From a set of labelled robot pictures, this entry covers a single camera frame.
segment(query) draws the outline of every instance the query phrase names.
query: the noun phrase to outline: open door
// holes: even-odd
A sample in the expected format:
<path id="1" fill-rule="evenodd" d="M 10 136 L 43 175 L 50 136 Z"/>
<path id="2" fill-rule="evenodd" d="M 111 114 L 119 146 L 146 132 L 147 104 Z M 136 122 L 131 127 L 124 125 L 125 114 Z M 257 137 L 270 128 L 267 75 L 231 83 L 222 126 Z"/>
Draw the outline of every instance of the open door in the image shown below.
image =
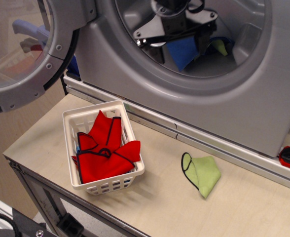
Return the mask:
<path id="1" fill-rule="evenodd" d="M 95 17 L 93 0 L 0 0 L 0 112 L 43 95 Z"/>

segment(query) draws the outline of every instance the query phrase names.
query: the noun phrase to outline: wooden table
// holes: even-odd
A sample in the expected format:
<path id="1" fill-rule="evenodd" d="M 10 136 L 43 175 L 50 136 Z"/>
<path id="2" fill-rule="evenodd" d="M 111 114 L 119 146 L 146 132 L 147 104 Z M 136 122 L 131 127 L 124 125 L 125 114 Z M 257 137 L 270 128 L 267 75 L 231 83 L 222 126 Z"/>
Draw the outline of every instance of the wooden table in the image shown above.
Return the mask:
<path id="1" fill-rule="evenodd" d="M 57 234 L 63 198 L 126 236 L 290 236 L 289 188 L 214 157 L 222 176 L 204 199 L 184 176 L 181 156 L 209 154 L 133 121 L 145 173 L 129 188 L 99 196 L 74 190 L 62 113 L 88 105 L 67 95 L 4 152 Z"/>

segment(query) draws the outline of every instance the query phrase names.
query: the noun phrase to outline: beige wall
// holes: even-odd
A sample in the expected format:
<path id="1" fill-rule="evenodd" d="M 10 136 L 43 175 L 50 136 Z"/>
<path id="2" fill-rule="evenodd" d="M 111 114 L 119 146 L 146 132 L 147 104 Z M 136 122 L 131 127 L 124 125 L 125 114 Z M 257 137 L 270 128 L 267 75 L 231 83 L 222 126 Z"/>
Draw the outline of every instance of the beige wall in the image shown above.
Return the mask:
<path id="1" fill-rule="evenodd" d="M 0 200 L 30 218 L 37 209 L 2 153 L 63 97 L 61 82 L 57 81 L 31 104 L 0 114 Z"/>

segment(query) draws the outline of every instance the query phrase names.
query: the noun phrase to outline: green cloth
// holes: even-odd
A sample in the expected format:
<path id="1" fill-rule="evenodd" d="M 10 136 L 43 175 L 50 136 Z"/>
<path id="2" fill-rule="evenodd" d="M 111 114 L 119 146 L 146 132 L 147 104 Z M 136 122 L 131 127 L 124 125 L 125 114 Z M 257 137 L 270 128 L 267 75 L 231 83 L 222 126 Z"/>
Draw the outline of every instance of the green cloth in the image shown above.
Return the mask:
<path id="1" fill-rule="evenodd" d="M 184 153 L 181 159 L 182 171 L 187 179 L 207 198 L 220 178 L 220 171 L 213 157 L 192 158 Z"/>
<path id="2" fill-rule="evenodd" d="M 227 56 L 228 53 L 225 48 L 225 44 L 222 40 L 218 39 L 215 41 L 212 41 L 211 45 L 218 51 L 220 52 L 223 56 Z"/>

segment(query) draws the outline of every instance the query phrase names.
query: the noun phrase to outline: red cloth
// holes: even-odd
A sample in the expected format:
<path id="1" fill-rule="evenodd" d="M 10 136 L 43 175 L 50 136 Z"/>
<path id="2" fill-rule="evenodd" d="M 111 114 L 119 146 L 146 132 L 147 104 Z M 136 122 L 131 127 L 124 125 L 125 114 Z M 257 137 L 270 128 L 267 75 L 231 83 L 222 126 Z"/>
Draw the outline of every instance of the red cloth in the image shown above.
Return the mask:
<path id="1" fill-rule="evenodd" d="M 99 111 L 89 133 L 77 137 L 80 152 L 72 158 L 83 184 L 127 173 L 140 160 L 139 141 L 120 147 L 121 117 L 107 118 Z"/>

